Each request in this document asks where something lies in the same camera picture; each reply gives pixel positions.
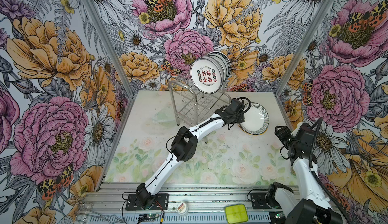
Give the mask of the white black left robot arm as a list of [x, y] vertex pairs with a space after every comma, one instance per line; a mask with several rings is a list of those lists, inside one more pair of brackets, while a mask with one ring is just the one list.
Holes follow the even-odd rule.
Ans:
[[243, 123], [244, 114], [251, 106], [251, 101], [246, 97], [233, 98], [229, 105], [215, 110], [214, 114], [198, 125], [191, 128], [181, 127], [177, 134], [168, 140], [172, 143], [166, 160], [145, 183], [137, 187], [135, 197], [139, 206], [142, 209], [150, 208], [172, 173], [195, 155], [198, 143], [224, 126], [231, 128]]

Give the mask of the black striped rim plate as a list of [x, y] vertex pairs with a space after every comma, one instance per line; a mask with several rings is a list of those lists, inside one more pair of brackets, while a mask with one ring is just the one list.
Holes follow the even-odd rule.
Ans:
[[256, 102], [251, 103], [251, 107], [244, 114], [245, 121], [238, 126], [250, 135], [261, 135], [265, 133], [269, 126], [269, 114], [267, 110]]

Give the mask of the red floral pattern plate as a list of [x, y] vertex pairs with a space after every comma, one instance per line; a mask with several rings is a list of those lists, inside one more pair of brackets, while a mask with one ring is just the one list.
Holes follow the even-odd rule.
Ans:
[[224, 84], [224, 71], [220, 63], [210, 56], [198, 58], [191, 66], [190, 77], [194, 86], [206, 94], [214, 94]]

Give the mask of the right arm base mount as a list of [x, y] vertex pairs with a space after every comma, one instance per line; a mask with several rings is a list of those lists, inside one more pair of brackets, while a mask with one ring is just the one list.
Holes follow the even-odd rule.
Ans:
[[252, 209], [272, 209], [266, 201], [266, 193], [253, 192], [249, 194], [251, 200]]

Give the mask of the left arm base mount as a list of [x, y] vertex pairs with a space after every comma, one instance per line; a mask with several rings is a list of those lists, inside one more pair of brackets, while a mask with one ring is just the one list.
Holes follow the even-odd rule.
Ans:
[[129, 194], [126, 198], [125, 210], [143, 211], [143, 210], [167, 210], [169, 203], [169, 194], [159, 193], [148, 198], [142, 203], [141, 198], [136, 194]]

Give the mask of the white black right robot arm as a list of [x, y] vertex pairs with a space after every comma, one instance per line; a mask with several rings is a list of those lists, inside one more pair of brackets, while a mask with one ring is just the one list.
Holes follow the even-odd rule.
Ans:
[[293, 190], [281, 183], [273, 182], [265, 196], [271, 208], [280, 208], [287, 224], [341, 224], [344, 214], [333, 210], [334, 203], [339, 210], [342, 208], [331, 191], [318, 176], [317, 158], [314, 149], [322, 119], [313, 125], [302, 123], [291, 131], [287, 126], [277, 126], [275, 135], [288, 152], [286, 157], [296, 173], [299, 188], [299, 200]]

